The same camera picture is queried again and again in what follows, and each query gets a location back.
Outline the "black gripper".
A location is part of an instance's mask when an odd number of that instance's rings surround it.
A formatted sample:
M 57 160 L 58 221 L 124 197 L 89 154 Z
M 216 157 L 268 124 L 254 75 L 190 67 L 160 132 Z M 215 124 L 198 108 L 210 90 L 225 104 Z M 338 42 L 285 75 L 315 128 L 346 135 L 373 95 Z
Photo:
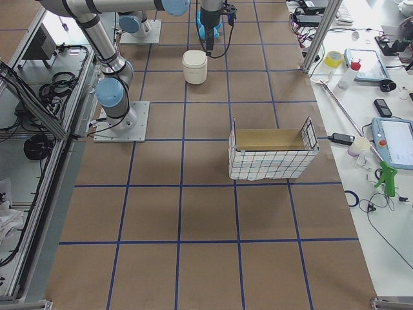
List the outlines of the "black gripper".
M 214 27 L 205 27 L 205 44 L 206 51 L 212 52 L 214 49 L 215 29 Z

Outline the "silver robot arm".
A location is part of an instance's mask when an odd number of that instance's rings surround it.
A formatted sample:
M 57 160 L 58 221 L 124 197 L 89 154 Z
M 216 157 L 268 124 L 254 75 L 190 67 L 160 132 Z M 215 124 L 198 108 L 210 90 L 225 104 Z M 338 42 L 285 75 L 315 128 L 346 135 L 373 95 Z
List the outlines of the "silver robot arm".
M 152 26 L 145 11 L 119 12 L 119 26 L 123 32 L 143 39 L 149 36 Z
M 131 107 L 129 88 L 134 69 L 115 48 L 100 15 L 117 13 L 120 18 L 134 17 L 145 21 L 147 11 L 164 11 L 181 16 L 189 1 L 41 1 L 40 4 L 58 16 L 71 17 L 81 29 L 101 64 L 103 80 L 97 83 L 96 98 L 106 113 L 108 130 L 115 134 L 130 132 L 137 124 L 137 113 Z

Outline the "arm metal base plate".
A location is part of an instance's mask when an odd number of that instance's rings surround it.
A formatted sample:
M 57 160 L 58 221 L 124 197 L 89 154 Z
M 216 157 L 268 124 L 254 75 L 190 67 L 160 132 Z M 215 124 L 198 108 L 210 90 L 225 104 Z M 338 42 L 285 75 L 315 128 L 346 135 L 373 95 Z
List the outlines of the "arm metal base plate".
M 124 45 L 158 44 L 162 21 L 147 19 L 141 23 L 138 19 L 122 19 L 120 43 Z
M 116 125 L 119 120 L 106 119 L 106 113 L 101 109 L 99 117 L 105 120 L 97 124 L 97 134 L 94 134 L 93 140 L 96 143 L 143 143 L 146 139 L 149 110 L 149 101 L 131 101 L 125 119 Z

